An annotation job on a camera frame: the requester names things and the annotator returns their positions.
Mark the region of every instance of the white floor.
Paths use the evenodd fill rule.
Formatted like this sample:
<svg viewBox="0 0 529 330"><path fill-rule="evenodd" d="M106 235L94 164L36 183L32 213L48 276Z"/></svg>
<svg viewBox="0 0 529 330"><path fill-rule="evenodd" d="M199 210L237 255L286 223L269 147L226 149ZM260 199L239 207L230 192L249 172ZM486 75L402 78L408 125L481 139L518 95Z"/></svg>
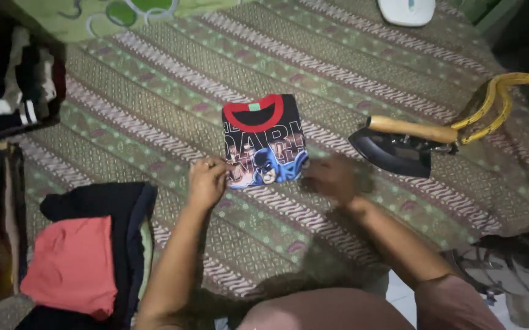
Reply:
<svg viewBox="0 0 529 330"><path fill-rule="evenodd" d="M495 297L497 302L490 309L508 330L524 329L511 323L509 311L505 304L505 296ZM388 300L409 322L417 327L417 314L415 306L415 295L401 279L393 272L389 272L389 287L386 291Z"/></svg>

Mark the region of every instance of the black iron soleplate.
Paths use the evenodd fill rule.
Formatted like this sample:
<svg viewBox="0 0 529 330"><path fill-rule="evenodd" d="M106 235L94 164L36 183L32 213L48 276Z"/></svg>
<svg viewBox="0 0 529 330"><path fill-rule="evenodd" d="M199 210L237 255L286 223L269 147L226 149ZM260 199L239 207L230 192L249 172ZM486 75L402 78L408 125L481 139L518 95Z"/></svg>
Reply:
<svg viewBox="0 0 529 330"><path fill-rule="evenodd" d="M429 178L432 155L398 143L398 134L382 133L366 127L349 136L348 141L366 160L394 174Z"/></svg>

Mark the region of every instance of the yellow power cord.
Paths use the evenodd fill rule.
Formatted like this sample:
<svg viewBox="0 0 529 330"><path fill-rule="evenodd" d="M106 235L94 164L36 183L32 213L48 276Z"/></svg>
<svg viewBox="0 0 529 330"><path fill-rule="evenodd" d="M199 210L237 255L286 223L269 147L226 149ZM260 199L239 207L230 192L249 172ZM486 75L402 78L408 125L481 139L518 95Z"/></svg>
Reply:
<svg viewBox="0 0 529 330"><path fill-rule="evenodd" d="M481 119L482 116L484 116L493 106L493 102L497 94L499 94L503 99L503 110L492 124L481 129L480 131L477 131L474 134L471 134L468 137L460 139L461 145L481 139L483 136L498 129L505 122L505 120L507 120L513 104L511 96L509 95L509 87L513 85L529 85L529 73L505 73L503 75L495 76L488 82L486 97L484 98L484 102L480 109L472 116L461 120L458 123L452 124L451 128L459 130Z"/></svg>

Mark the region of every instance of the black t-shirt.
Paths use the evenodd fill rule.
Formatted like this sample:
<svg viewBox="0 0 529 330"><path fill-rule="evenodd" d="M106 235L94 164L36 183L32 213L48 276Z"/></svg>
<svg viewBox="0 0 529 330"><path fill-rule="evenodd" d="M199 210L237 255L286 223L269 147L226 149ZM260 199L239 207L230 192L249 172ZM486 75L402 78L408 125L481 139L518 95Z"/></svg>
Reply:
<svg viewBox="0 0 529 330"><path fill-rule="evenodd" d="M295 180L307 161L295 98L270 94L254 103L228 103L222 110L231 188Z"/></svg>

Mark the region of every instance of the person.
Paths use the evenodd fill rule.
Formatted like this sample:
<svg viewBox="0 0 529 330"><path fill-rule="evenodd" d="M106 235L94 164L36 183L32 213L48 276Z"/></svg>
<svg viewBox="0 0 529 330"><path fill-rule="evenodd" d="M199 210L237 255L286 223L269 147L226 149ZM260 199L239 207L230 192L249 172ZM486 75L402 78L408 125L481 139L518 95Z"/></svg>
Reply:
<svg viewBox="0 0 529 330"><path fill-rule="evenodd" d="M226 188L233 166L203 159L189 171L189 196L166 250L153 270L141 301L138 330L184 327L179 312L187 306L196 272L202 225ZM339 157L311 160L303 171L316 191L332 199L371 237L393 271L415 291L418 329L504 329L476 290L415 233L360 196L354 175ZM304 291L256 304L240 330L413 329L382 297L358 289Z"/></svg>

